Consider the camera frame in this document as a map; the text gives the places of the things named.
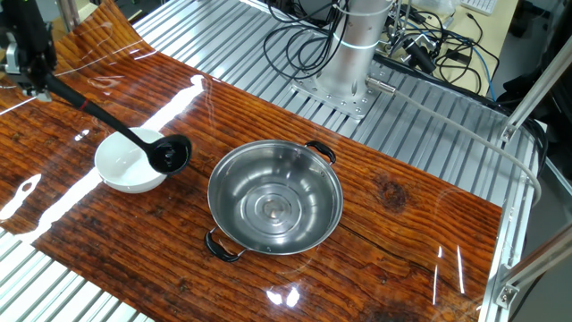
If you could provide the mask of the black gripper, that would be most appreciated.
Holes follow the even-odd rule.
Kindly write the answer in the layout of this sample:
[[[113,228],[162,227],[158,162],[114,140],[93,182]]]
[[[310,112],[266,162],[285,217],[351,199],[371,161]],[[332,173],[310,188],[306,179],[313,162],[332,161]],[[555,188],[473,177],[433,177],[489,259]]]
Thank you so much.
[[[51,102],[47,77],[57,66],[52,24],[35,0],[2,0],[1,72],[27,96]]]

